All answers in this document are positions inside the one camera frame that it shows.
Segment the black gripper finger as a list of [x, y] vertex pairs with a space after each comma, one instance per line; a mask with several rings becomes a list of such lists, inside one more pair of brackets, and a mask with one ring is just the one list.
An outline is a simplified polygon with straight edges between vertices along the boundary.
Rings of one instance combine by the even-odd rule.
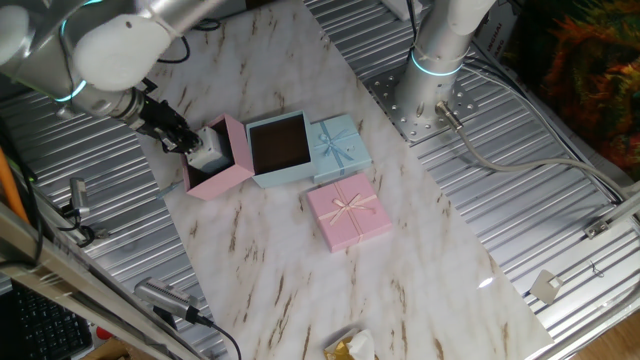
[[177, 122], [176, 138], [181, 146], [199, 146], [200, 138], [194, 133], [184, 119]]
[[185, 153], [189, 150], [189, 143], [184, 143], [170, 135], [161, 135], [160, 142], [165, 153]]

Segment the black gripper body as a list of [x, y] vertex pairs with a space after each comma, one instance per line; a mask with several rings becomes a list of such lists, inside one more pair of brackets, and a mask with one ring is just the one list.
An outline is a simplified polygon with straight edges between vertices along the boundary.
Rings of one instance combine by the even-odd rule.
[[169, 106], [166, 100], [158, 102], [150, 97], [145, 97], [138, 117], [142, 121], [142, 125], [137, 131], [154, 138], [160, 137], [157, 129], [169, 137], [177, 137], [183, 129], [183, 118]]

